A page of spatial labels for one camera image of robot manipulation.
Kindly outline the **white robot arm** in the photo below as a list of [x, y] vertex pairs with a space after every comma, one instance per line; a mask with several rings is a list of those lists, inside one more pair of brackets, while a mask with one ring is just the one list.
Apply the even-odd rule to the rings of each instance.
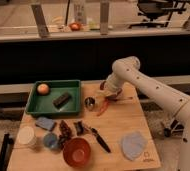
[[177, 171], [190, 171], [190, 96], [139, 71], [140, 61], [131, 56], [112, 64], [104, 89], [117, 93], [125, 82], [131, 83], [162, 109], [171, 113], [183, 126]]

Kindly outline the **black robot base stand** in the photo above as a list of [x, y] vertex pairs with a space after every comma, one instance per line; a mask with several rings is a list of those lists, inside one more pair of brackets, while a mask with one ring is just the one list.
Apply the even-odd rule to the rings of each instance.
[[168, 127], [164, 128], [163, 133], [165, 137], [170, 137], [173, 133], [182, 132], [183, 129], [184, 126], [179, 121], [174, 119]]

